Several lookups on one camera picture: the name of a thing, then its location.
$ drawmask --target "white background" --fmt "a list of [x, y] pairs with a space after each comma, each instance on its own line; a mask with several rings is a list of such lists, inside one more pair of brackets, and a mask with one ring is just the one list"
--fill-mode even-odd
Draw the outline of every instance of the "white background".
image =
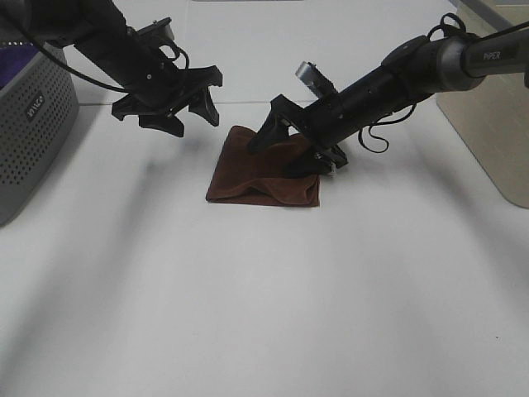
[[176, 139], [81, 108], [0, 229], [2, 397], [527, 395], [529, 212], [434, 100], [381, 130], [384, 155], [351, 137], [320, 208], [204, 199], [231, 126], [312, 100], [302, 60], [343, 88], [447, 1], [116, 3], [134, 26], [172, 16], [193, 66], [219, 66], [222, 123], [182, 112]]

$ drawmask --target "white table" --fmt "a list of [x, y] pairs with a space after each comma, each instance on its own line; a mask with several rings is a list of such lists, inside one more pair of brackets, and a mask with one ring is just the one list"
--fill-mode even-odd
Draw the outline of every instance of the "white table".
[[0, 229], [2, 397], [527, 394], [529, 212], [433, 100], [379, 130], [385, 155], [349, 139], [312, 209], [205, 202], [227, 131], [269, 105], [218, 109], [180, 140], [81, 108]]

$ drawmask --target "black robotic arm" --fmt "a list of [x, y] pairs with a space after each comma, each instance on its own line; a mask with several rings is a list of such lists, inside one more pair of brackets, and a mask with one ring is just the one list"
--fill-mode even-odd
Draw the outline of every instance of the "black robotic arm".
[[[451, 17], [458, 27], [445, 22]], [[483, 39], [466, 32], [465, 24], [454, 14], [445, 15], [427, 36], [419, 36], [399, 46], [382, 64], [350, 87], [338, 92], [310, 63], [303, 63], [296, 75], [319, 98], [306, 108], [279, 95], [257, 136], [248, 145], [250, 153], [287, 140], [294, 127], [312, 147], [284, 170], [287, 176], [328, 174], [347, 164], [337, 145], [347, 137], [374, 126], [401, 122], [417, 104], [434, 93], [468, 91], [490, 74], [526, 72], [529, 87], [529, 23], [515, 26]], [[445, 38], [432, 41], [437, 30]], [[411, 112], [394, 122], [381, 122], [407, 107]]]
[[[128, 93], [114, 103], [115, 117], [138, 115], [141, 127], [183, 136], [176, 113], [186, 106], [218, 126], [209, 87], [222, 86], [222, 74], [216, 66], [189, 69], [170, 22], [165, 18], [136, 31], [112, 0], [0, 0], [0, 40], [74, 45]], [[174, 57], [161, 50], [164, 46]], [[181, 55], [184, 69], [174, 64]]]

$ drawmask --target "perforated basket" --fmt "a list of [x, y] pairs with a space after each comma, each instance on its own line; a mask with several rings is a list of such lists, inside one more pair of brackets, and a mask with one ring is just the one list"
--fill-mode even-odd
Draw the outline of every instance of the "perforated basket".
[[[46, 48], [65, 62], [62, 50]], [[0, 225], [30, 198], [78, 110], [69, 73], [40, 53], [0, 90]]]

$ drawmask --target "purple cloth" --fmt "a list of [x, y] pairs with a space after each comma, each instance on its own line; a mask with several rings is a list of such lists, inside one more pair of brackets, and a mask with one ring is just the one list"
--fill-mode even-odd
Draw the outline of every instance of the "purple cloth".
[[39, 52], [33, 45], [14, 45], [0, 49], [0, 89], [20, 73]]

